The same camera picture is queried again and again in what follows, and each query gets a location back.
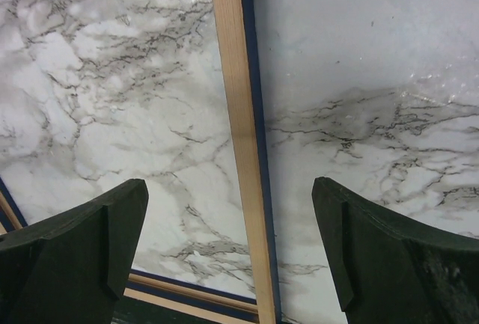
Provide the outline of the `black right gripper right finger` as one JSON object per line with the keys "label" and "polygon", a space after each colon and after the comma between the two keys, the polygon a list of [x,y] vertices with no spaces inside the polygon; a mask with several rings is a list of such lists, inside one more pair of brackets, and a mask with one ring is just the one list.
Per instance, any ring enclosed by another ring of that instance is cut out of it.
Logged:
{"label": "black right gripper right finger", "polygon": [[478,240],[369,201],[328,177],[312,200],[349,323],[477,323]]}

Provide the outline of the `blue wooden picture frame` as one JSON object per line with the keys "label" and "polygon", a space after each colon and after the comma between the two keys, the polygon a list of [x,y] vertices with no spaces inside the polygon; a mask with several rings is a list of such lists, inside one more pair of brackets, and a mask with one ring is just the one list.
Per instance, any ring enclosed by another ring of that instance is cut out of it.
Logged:
{"label": "blue wooden picture frame", "polygon": [[279,323],[248,26],[246,0],[1,0],[1,229],[143,179],[126,294]]}

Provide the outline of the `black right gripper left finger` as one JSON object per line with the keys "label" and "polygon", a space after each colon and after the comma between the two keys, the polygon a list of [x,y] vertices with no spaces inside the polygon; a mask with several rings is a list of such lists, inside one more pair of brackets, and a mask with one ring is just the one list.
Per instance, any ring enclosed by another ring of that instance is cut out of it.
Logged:
{"label": "black right gripper left finger", "polygon": [[1,236],[2,323],[110,323],[144,224],[148,190],[130,179]]}

